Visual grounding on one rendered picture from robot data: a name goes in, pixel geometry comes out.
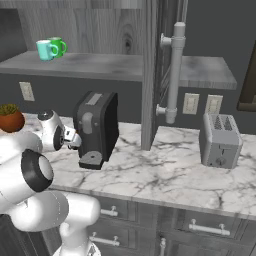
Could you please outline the potted plant in brown pot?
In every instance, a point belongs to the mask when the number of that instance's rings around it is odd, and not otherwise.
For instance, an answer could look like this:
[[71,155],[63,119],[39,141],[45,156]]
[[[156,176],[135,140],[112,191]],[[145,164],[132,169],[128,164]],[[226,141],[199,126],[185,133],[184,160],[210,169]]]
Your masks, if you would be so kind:
[[16,104],[0,105],[0,128],[7,132],[18,132],[25,124],[25,118]]

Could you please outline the green mug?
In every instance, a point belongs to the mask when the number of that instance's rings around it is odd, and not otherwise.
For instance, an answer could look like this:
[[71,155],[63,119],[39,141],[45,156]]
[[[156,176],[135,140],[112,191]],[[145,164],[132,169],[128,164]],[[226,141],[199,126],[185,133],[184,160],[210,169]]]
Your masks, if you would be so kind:
[[62,40],[61,37],[51,37],[50,41],[57,49],[53,49],[54,53],[57,53],[56,58],[62,57],[67,51],[67,44]]

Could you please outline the small grey drawer front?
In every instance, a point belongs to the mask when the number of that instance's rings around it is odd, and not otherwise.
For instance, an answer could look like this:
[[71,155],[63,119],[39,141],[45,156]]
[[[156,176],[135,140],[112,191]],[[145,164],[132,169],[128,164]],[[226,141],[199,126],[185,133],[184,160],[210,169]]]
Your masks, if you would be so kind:
[[129,202],[121,199],[108,198],[108,197],[98,197],[98,200],[101,204],[101,210],[102,209],[110,210],[112,206],[115,206],[118,212],[117,217],[107,216],[101,213],[102,218],[117,219],[117,220],[132,221],[132,222],[135,222],[137,220],[137,206],[134,202]]

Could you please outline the wide grey drawer front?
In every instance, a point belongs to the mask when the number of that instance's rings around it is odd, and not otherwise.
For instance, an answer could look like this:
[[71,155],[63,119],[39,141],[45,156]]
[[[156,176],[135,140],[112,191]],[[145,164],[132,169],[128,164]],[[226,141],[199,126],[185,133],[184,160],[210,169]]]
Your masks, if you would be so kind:
[[[207,227],[218,228],[220,224],[224,224],[225,229],[229,230],[231,234],[229,236],[222,236],[217,234],[190,230],[189,223],[191,222],[192,219],[196,220],[197,225],[207,226]],[[224,215],[174,209],[171,216],[169,230],[172,232],[182,231],[187,233],[195,233],[198,235],[207,235],[207,236],[219,237],[224,239],[231,239],[231,240],[242,242],[244,244],[244,242],[242,241],[242,238],[247,228],[247,223],[248,223],[247,220],[242,220],[237,217],[229,217]]]

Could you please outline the grey toaster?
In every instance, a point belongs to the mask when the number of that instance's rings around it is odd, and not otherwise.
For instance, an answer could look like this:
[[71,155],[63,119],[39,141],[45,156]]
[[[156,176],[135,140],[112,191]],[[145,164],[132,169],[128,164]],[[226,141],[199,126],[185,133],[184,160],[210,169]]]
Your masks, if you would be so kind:
[[233,169],[243,146],[243,140],[232,115],[203,115],[199,132],[201,163],[208,167]]

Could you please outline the grey wooden wall cabinet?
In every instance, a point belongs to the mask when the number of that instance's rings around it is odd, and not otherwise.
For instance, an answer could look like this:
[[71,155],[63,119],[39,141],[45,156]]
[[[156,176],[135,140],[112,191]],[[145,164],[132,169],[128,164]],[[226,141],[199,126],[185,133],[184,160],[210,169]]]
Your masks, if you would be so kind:
[[[142,82],[142,26],[142,0],[0,0],[0,73]],[[42,61],[51,37],[67,51]]]

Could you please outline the grey wooden cabinet door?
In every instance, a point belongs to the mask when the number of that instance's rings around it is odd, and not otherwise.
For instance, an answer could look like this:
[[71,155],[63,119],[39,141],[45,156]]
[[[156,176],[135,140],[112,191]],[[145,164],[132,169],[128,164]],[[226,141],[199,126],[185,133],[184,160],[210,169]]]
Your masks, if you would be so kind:
[[171,38],[176,22],[186,24],[189,0],[142,0],[143,79],[141,149],[150,150],[158,130],[156,107],[167,107],[172,48],[161,47],[161,34]]

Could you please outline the dark brown frame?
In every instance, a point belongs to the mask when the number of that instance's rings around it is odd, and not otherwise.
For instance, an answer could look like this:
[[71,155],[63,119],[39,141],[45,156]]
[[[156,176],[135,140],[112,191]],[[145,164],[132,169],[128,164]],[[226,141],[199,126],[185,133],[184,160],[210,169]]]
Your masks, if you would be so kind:
[[237,110],[256,112],[256,41],[237,103]]

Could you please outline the grey base cupboard door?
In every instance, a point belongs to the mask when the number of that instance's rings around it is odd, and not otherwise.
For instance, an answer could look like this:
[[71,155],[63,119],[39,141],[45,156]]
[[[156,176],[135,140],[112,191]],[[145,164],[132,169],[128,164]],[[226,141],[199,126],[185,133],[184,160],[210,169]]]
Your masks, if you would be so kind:
[[256,242],[242,242],[219,237],[198,235],[182,231],[157,234],[156,252],[160,252],[160,239],[166,239],[165,256],[256,256]]

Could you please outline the black coffee machine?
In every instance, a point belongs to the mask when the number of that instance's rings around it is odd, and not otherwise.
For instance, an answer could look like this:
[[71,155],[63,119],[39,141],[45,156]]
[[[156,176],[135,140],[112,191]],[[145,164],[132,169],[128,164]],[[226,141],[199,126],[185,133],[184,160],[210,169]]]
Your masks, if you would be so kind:
[[100,170],[119,137],[118,94],[86,92],[75,105],[73,124],[81,138],[79,166]]

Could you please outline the teal mug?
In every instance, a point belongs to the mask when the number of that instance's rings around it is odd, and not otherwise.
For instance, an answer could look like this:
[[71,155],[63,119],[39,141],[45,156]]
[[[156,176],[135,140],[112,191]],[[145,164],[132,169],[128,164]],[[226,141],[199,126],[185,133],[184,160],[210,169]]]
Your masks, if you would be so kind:
[[39,40],[36,42],[39,58],[42,61],[50,61],[59,53],[58,47],[50,40]]

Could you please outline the white wall outlet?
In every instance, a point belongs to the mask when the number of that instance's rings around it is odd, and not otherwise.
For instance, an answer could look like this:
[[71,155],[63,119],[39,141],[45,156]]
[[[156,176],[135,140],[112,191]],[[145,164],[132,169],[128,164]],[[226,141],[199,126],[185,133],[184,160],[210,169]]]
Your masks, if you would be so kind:
[[25,101],[34,101],[35,98],[34,98],[31,84],[29,82],[20,82],[19,85],[20,85],[23,99]]
[[199,94],[186,93],[183,102],[183,114],[195,115],[199,103]]
[[209,95],[207,97],[205,112],[211,114],[218,114],[220,112],[222,100],[222,95]]

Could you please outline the large grey drawer front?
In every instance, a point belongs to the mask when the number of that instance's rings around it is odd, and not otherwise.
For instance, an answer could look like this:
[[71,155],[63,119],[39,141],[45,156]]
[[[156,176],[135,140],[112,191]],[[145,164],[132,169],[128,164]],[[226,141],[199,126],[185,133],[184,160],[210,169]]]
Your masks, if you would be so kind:
[[112,240],[117,236],[119,247],[94,242],[102,256],[154,256],[156,231],[140,227],[126,221],[100,219],[88,228],[89,236],[93,232],[100,238]]

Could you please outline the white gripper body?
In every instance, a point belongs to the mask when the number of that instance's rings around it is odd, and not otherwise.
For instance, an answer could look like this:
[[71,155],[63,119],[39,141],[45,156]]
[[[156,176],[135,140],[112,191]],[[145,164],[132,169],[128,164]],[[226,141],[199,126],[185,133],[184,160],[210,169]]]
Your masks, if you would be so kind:
[[78,149],[82,144],[82,139],[76,131],[69,131],[67,134],[68,147],[70,149]]

